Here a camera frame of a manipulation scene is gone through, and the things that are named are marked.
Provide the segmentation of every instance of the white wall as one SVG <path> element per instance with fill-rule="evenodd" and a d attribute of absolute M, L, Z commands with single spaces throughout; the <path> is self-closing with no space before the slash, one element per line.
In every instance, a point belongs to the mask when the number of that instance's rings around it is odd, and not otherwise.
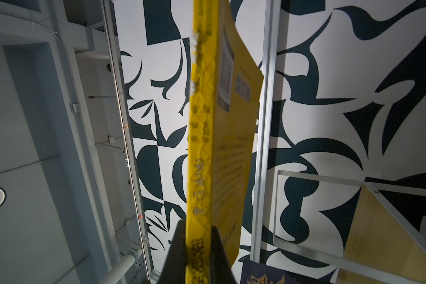
<path fill-rule="evenodd" d="M 335 267 L 281 252 L 271 244 L 272 233 L 341 256 L 359 189 L 290 179 L 286 185 L 298 190 L 285 193 L 284 183 L 278 189 L 286 198 L 278 204 L 275 229 L 269 216 L 274 173 L 287 169 L 426 188 L 426 0 L 292 0 L 290 14 L 288 1 L 282 2 L 261 262 L 334 281 Z M 159 271 L 174 224 L 186 210 L 190 3 L 114 2 L 120 49 L 128 53 L 122 55 L 124 80 Z M 236 26 L 256 64 L 264 5 L 231 1 L 239 7 Z M 166 81 L 167 99 L 152 81 Z M 239 258 L 249 256 L 252 198 L 253 172 Z M 241 265 L 233 265 L 237 278 Z"/>

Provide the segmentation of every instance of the book spine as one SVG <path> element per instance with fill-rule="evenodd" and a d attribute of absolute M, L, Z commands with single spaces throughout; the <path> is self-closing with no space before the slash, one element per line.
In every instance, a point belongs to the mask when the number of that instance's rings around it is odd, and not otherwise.
<path fill-rule="evenodd" d="M 193 68 L 188 136 L 186 284 L 209 279 L 213 118 L 219 0 L 194 0 Z"/>

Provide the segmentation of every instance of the wooden panel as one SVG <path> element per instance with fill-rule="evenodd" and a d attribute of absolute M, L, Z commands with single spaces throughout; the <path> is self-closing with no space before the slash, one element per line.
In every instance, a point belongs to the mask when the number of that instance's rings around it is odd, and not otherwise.
<path fill-rule="evenodd" d="M 344 258 L 426 283 L 426 253 L 363 186 Z M 337 283 L 381 283 L 340 270 Z"/>

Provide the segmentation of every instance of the white pipe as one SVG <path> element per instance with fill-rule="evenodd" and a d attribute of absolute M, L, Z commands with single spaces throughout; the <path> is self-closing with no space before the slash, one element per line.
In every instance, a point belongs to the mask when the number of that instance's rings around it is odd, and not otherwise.
<path fill-rule="evenodd" d="M 125 255 L 113 269 L 102 279 L 99 284 L 117 284 L 118 281 L 125 275 L 125 273 L 136 262 L 136 258 L 132 255 Z"/>

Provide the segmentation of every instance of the barcode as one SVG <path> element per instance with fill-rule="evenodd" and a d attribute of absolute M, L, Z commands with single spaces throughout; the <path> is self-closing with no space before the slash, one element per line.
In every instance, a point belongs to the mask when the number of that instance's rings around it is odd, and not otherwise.
<path fill-rule="evenodd" d="M 222 88 L 224 95 L 227 99 L 230 99 L 229 87 L 230 87 L 230 75 L 232 73 L 232 64 L 230 60 L 227 59 L 226 54 L 227 49 L 222 50 L 222 60 L 221 60 L 221 79 L 219 85 Z"/>
<path fill-rule="evenodd" d="M 238 74 L 237 82 L 235 83 L 235 92 L 237 92 L 237 94 L 239 94 L 245 101 L 249 102 L 251 100 L 251 88 Z"/>
<path fill-rule="evenodd" d="M 233 76 L 233 60 L 235 54 L 230 47 L 227 39 L 226 31 L 223 31 L 222 51 L 221 51 L 221 69 L 218 82 L 218 97 L 217 103 L 224 110 L 229 112 L 230 109 L 230 92 L 232 91 L 232 76 Z"/>

